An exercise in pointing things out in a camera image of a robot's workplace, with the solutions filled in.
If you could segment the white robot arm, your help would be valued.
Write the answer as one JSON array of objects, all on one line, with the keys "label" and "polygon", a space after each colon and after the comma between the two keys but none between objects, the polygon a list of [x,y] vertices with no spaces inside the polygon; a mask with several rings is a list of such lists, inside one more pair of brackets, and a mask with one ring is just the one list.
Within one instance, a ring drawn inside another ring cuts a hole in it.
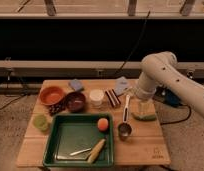
[{"label": "white robot arm", "polygon": [[136,81],[136,96],[151,99],[159,84],[166,86],[204,118],[204,86],[185,77],[175,68],[177,58],[172,52],[147,55],[141,61],[142,72]]}]

